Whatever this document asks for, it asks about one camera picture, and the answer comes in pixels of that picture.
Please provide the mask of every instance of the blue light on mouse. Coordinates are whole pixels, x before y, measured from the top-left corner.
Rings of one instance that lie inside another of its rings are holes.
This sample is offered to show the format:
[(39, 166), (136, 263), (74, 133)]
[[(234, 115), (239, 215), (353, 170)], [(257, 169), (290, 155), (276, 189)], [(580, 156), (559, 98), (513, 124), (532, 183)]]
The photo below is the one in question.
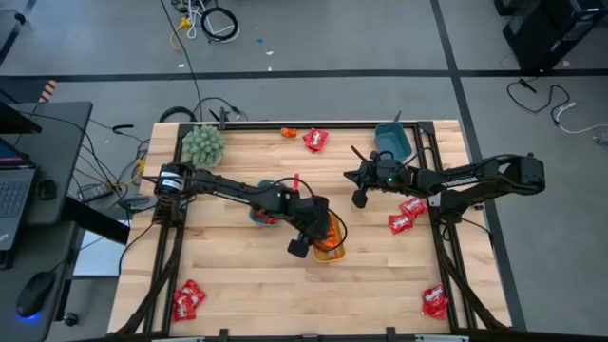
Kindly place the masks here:
[(21, 317), (21, 316), (19, 316), (19, 319), (21, 319), (22, 321), (33, 321), (33, 320), (38, 319), (38, 316), (40, 316), (40, 313), (35, 313), (35, 314), (33, 314), (31, 316), (28, 316), (28, 317)]

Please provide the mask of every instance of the laptop keyboard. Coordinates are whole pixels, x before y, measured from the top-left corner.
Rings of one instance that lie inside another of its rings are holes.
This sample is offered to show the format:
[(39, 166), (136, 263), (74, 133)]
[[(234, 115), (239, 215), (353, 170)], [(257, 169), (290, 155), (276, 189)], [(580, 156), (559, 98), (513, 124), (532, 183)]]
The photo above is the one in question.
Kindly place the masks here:
[(28, 194), (28, 181), (0, 180), (0, 218), (19, 215)]

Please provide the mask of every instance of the concrete floor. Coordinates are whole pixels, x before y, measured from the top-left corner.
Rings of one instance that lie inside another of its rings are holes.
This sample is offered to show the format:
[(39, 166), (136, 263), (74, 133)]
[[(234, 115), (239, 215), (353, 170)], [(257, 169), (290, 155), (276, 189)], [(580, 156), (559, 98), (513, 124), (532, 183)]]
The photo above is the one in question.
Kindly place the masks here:
[[(201, 37), (187, 41), (196, 72), (266, 71), (268, 67), (273, 71), (447, 70), (427, 0), (385, 0), (383, 6), (366, 0), (220, 3), (241, 22), (241, 36), (225, 45), (209, 45)], [(459, 69), (501, 69), (498, 62), (504, 56), (504, 68), (517, 67), (508, 57), (501, 34), (505, 19), (496, 14), (491, 1), (439, 3)], [(179, 16), (167, 7), (177, 24)], [(0, 66), (0, 75), (188, 72), (187, 66), (179, 67), (185, 63), (183, 55), (169, 46), (170, 28), (158, 2), (142, 6), (135, 0), (38, 0), (28, 19), (30, 27), (19, 35)], [(608, 28), (596, 28), (564, 60), (570, 68), (607, 68), (607, 36)], [(262, 45), (258, 38), (264, 40)], [(191, 81), (157, 79), (61, 82), (52, 101), (91, 101), (93, 119), (109, 125), (134, 124), (132, 133), (144, 138), (166, 108), (193, 107), (197, 102)], [(542, 194), (497, 200), (526, 327), (538, 332), (608, 335), (608, 326), (603, 324), (608, 295), (602, 291), (608, 281), (602, 271), (602, 261), (608, 257), (604, 246), (608, 234), (602, 229), (608, 221), (603, 208), (608, 150), (592, 142), (593, 132), (565, 134), (552, 124), (548, 112), (529, 114), (513, 104), (505, 88), (516, 80), (463, 78), (462, 83), (484, 156), (534, 152), (545, 163), (547, 189)], [(528, 91), (514, 92), (530, 106), (541, 105), (552, 84), (565, 87), (578, 103), (564, 114), (568, 127), (608, 123), (608, 77), (543, 78), (534, 84), (539, 91), (536, 97)], [(448, 77), (206, 80), (199, 81), (199, 86), (202, 96), (221, 96), (245, 110), (251, 120), (389, 119), (399, 109), (404, 111), (402, 119), (461, 120)], [(116, 173), (132, 159), (134, 141), (95, 124), (89, 125), (89, 134), (99, 157)], [(78, 166), (88, 168), (82, 162)], [(99, 313), (107, 313), (108, 306), (111, 309), (115, 281), (75, 286), (68, 307), (95, 286), (105, 288), (96, 290), (96, 297), (104, 300), (77, 309), (85, 318), (75, 337), (63, 327), (55, 328), (61, 332), (51, 331), (50, 336), (61, 340), (105, 332), (107, 320)]]

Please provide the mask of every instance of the blue bowl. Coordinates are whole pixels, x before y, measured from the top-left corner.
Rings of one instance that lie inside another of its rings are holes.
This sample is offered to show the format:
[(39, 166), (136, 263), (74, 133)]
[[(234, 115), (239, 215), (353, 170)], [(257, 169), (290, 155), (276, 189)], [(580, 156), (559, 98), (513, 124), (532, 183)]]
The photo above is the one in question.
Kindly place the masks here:
[[(411, 145), (401, 123), (380, 123), (376, 126), (375, 140), (378, 152), (390, 151), (401, 162), (411, 154)], [(389, 154), (382, 156), (382, 159), (389, 158)]]

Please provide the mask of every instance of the wooden tabletop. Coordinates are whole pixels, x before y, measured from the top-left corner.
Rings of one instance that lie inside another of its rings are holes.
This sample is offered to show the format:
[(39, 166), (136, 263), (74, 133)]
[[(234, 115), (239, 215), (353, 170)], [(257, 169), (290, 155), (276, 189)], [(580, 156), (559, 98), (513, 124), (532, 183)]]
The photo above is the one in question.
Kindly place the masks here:
[[(469, 163), (458, 121), (434, 124), (444, 168)], [(145, 175), (158, 175), (161, 166), (172, 161), (178, 127), (178, 123), (155, 124)], [(172, 323), (172, 335), (216, 336), (221, 328), (231, 335), (383, 334), (386, 327), (395, 327), (397, 333), (449, 332), (446, 321), (421, 315), (422, 291), (440, 282), (428, 215), (419, 217), (414, 229), (394, 236), (388, 216), (400, 214), (398, 206), (408, 198), (369, 192), (367, 207), (356, 208), (351, 202), (355, 185), (342, 173), (356, 170), (360, 163), (351, 145), (363, 155), (374, 149), (373, 130), (328, 131), (328, 145), (316, 154), (304, 147), (300, 139), (304, 130), (298, 130), (295, 139), (284, 138), (277, 130), (224, 131), (226, 156), (212, 171), (250, 184), (299, 173), (317, 195), (330, 200), (330, 207), (348, 225), (346, 257), (326, 264), (315, 261), (312, 253), (305, 259), (289, 255), (287, 245), (296, 236), (289, 224), (259, 227), (249, 219), (248, 206), (199, 195), (188, 209), (178, 287), (194, 279), (207, 297), (197, 308), (196, 320)], [(406, 132), (413, 142), (410, 130)], [(432, 161), (430, 153), (427, 159)], [(152, 190), (152, 183), (142, 183), (141, 193), (152, 195)], [(307, 195), (301, 186), (300, 191)], [(134, 218), (129, 241), (149, 225), (151, 215), (149, 211)], [(485, 225), (482, 212), (469, 210), (465, 218)], [(487, 233), (465, 222), (457, 230), (471, 288), (508, 325)], [(110, 332), (126, 322), (149, 288), (159, 231), (153, 227), (124, 257)], [(464, 326), (462, 302), (453, 282), (452, 289)], [(164, 299), (161, 294), (155, 329), (161, 326)]]

